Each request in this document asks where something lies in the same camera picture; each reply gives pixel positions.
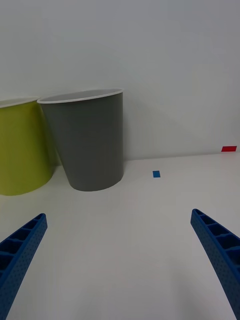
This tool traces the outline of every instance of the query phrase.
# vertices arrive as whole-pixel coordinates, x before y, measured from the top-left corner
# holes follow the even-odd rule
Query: blue gripper pad
[[[200,210],[191,225],[220,280],[237,320],[240,320],[240,238]]]
[[[6,319],[47,227],[41,213],[0,243],[0,320]]]

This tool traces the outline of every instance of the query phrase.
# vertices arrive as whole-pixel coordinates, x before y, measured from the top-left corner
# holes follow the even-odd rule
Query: wastebasket
[[[52,177],[44,115],[37,97],[0,101],[0,194],[14,196]]]
[[[70,185],[97,191],[123,170],[123,90],[88,90],[39,99]]]

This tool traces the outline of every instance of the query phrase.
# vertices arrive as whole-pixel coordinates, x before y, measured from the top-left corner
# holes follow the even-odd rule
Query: gray bin
[[[122,179],[122,89],[75,92],[37,102],[74,189],[102,190]]]

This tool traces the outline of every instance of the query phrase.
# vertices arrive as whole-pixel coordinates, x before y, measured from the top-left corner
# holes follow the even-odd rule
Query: yellow-green bin
[[[53,175],[45,119],[37,97],[0,101],[0,194],[33,191]]]

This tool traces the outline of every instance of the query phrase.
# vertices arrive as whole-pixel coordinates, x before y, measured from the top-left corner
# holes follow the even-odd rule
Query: bin rim
[[[0,100],[0,109],[6,107],[12,107],[17,105],[27,104],[29,102],[37,101],[38,96],[27,96],[27,97],[14,97]]]
[[[69,102],[77,102],[114,96],[121,94],[123,91],[124,90],[120,88],[84,90],[79,92],[58,94],[45,98],[40,98],[37,100],[37,103],[41,105],[65,104]]]

